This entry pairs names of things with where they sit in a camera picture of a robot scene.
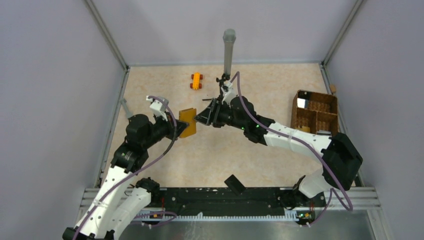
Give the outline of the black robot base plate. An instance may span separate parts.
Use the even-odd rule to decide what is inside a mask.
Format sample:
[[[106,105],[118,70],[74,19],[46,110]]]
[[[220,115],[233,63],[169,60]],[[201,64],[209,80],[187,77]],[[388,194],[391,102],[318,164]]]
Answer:
[[[168,187],[152,194],[148,207],[179,217],[274,217],[290,210],[308,212],[326,204],[323,193],[309,199],[290,187],[247,187],[241,193],[228,187]]]

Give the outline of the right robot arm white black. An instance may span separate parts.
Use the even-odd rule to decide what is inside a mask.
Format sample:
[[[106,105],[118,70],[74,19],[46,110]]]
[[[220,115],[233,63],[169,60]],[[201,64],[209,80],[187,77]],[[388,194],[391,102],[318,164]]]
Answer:
[[[316,159],[322,167],[302,177],[293,192],[293,200],[299,206],[307,206],[317,194],[331,188],[350,190],[363,163],[346,134],[338,132],[325,136],[290,128],[258,115],[254,105],[244,96],[237,96],[230,103],[214,98],[194,120],[214,128],[231,126],[242,130],[255,144],[289,149]]]

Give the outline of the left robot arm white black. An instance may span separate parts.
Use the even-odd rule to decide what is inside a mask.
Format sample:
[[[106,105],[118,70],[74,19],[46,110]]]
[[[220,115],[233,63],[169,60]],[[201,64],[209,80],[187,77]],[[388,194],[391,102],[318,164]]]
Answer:
[[[128,186],[149,158],[148,149],[164,138],[175,142],[189,127],[165,112],[150,122],[144,114],[129,118],[124,142],[115,151],[106,178],[84,216],[62,234],[64,240],[118,240],[136,215],[160,202],[159,183],[142,178],[121,203]]]

